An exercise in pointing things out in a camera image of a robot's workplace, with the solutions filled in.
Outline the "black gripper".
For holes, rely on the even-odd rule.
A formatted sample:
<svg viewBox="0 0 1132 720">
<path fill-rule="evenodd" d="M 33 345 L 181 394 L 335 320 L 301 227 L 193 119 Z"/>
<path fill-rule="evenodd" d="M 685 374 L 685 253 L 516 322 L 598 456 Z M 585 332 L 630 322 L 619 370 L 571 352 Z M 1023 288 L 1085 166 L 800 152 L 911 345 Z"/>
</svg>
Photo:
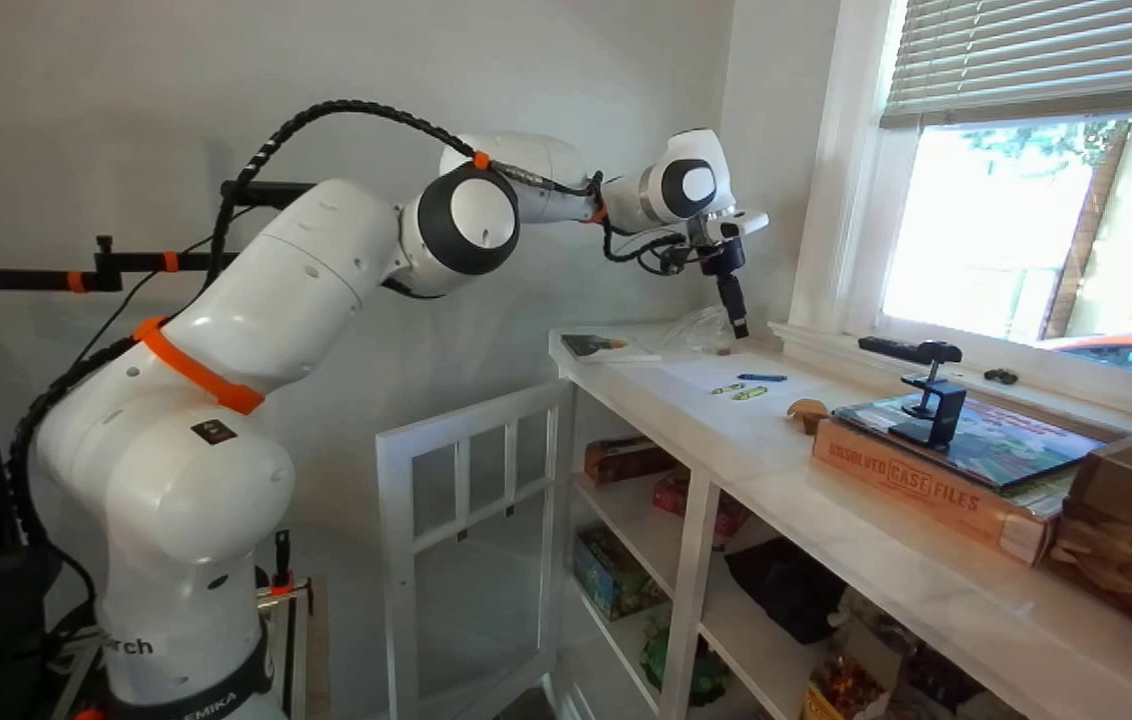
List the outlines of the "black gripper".
<svg viewBox="0 0 1132 720">
<path fill-rule="evenodd" d="M 742 263 L 742 235 L 747 235 L 747 218 L 730 212 L 730 217 L 687 218 L 672 243 L 672 269 L 696 263 L 702 274 L 714 274 L 714 292 L 737 340 L 750 334 L 742 288 L 730 274 Z"/>
</svg>

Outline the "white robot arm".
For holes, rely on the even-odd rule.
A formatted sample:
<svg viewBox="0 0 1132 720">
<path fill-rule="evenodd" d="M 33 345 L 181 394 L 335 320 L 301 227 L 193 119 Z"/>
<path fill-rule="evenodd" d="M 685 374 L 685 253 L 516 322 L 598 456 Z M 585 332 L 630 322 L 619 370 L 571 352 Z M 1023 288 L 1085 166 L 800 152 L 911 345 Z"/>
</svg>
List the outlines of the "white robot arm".
<svg viewBox="0 0 1132 720">
<path fill-rule="evenodd" d="M 183 310 L 141 322 L 46 409 L 33 456 L 108 547 L 104 720 L 285 720 L 257 545 L 297 468 L 257 409 L 302 379 L 371 292 L 435 301 L 495 271 L 522 227 L 564 218 L 702 261 L 726 322 L 747 322 L 741 241 L 768 218 L 737 202 L 714 131 L 678 131 L 619 177 L 550 137 L 465 137 L 409 202 L 353 180 L 302 188 Z"/>
</svg>

